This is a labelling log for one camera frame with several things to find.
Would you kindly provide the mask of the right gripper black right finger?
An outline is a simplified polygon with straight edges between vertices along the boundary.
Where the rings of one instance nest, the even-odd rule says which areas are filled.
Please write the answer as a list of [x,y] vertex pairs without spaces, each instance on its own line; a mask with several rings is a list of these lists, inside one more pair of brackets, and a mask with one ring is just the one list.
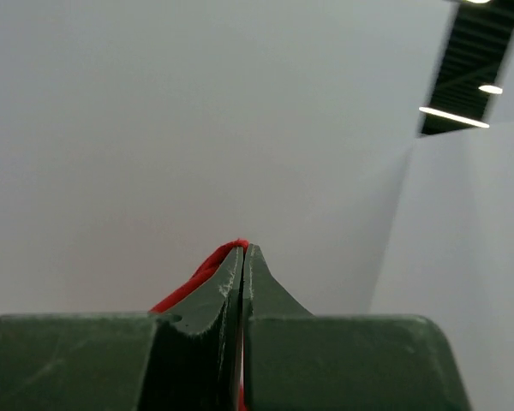
[[318,316],[250,245],[243,267],[249,410],[468,410],[444,332],[420,315]]

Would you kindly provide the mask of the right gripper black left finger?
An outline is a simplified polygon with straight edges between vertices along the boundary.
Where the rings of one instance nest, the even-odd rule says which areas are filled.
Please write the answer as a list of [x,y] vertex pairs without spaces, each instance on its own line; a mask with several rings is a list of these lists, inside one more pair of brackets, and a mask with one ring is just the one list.
[[234,410],[243,250],[162,313],[0,316],[0,410]]

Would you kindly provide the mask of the dark red t shirt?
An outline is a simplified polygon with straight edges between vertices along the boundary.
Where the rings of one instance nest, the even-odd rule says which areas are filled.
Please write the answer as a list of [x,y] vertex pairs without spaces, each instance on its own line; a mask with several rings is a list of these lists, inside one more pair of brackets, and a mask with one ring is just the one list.
[[151,313],[159,327],[141,410],[240,410],[243,263],[249,243],[220,246]]

